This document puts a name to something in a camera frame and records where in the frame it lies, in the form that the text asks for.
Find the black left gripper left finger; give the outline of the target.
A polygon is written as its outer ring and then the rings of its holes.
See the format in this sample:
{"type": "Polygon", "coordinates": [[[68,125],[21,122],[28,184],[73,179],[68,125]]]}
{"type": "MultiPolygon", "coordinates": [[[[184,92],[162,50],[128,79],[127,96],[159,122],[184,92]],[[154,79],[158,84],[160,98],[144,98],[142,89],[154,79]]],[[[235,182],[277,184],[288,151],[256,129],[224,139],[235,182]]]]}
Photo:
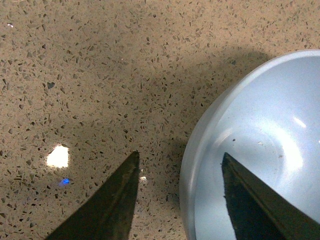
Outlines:
{"type": "Polygon", "coordinates": [[[127,240],[139,186],[138,151],[132,152],[94,195],[48,240],[127,240]]]}

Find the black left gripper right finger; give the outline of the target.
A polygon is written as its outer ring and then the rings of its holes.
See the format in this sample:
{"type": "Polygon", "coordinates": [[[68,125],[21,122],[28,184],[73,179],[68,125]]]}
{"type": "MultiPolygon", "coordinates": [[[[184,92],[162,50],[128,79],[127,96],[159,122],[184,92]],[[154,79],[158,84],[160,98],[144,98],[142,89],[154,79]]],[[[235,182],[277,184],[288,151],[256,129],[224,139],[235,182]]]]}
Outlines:
{"type": "Polygon", "coordinates": [[[320,224],[293,206],[227,152],[224,197],[238,240],[318,240],[320,224]]]}

